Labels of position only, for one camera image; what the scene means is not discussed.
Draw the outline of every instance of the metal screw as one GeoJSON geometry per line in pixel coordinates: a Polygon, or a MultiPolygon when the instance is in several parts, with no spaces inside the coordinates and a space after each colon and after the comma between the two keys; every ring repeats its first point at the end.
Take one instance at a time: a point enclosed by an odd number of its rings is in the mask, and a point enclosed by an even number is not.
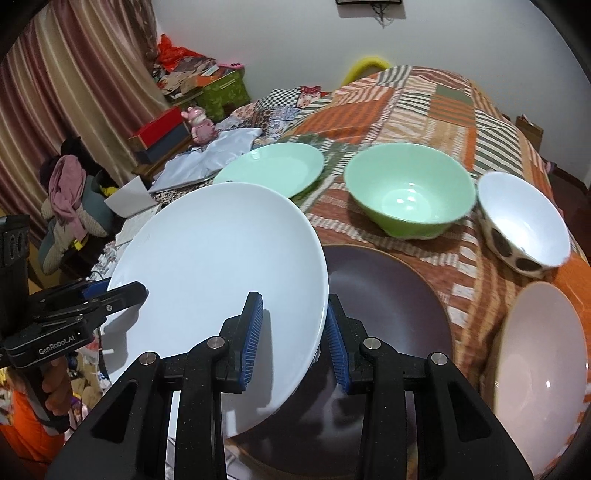
{"type": "Polygon", "coordinates": [[[380,342],[377,338],[369,337],[363,341],[365,348],[369,348],[370,350],[377,350],[382,346],[382,342],[380,342]]]}
{"type": "Polygon", "coordinates": [[[156,360],[156,354],[154,352],[144,352],[139,356],[139,363],[142,365],[153,364],[156,360]]]}
{"type": "Polygon", "coordinates": [[[212,349],[221,348],[226,341],[222,337],[211,337],[207,341],[207,346],[212,349]]]}
{"type": "Polygon", "coordinates": [[[435,352],[431,355],[431,361],[435,365],[445,365],[447,363],[447,355],[445,353],[435,352]]]}

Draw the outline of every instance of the green bowl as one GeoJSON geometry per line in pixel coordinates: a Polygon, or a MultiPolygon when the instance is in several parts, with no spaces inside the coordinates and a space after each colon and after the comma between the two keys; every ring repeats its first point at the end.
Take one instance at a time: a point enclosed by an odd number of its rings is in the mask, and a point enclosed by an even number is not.
{"type": "Polygon", "coordinates": [[[439,150],[410,143],[375,145],[345,169],[351,195],[388,235],[430,239],[474,207],[466,169],[439,150]]]}

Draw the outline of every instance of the pink bear figurine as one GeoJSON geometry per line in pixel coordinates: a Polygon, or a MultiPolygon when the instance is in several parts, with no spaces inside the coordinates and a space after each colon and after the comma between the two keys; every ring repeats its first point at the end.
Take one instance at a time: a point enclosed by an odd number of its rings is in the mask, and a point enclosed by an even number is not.
{"type": "Polygon", "coordinates": [[[191,125],[193,142],[200,147],[207,145],[211,140],[217,138],[217,130],[213,122],[207,118],[205,110],[198,106],[190,106],[181,116],[187,119],[191,125]]]}

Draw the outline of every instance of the pink cloth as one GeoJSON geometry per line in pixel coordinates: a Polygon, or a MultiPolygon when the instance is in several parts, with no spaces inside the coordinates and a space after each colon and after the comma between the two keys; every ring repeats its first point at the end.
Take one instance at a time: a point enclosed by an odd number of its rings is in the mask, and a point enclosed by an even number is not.
{"type": "Polygon", "coordinates": [[[76,240],[86,236],[76,209],[82,202],[86,172],[74,155],[64,155],[57,161],[49,180],[49,201],[60,225],[67,224],[76,240]]]}

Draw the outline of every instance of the green box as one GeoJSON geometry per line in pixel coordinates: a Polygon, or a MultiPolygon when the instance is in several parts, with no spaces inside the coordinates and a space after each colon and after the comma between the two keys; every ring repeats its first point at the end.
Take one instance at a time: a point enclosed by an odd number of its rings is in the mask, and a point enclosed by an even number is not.
{"type": "Polygon", "coordinates": [[[214,122],[221,122],[240,106],[247,105],[251,98],[246,91],[240,71],[234,70],[219,80],[198,87],[183,95],[174,103],[181,110],[200,106],[214,122]]]}

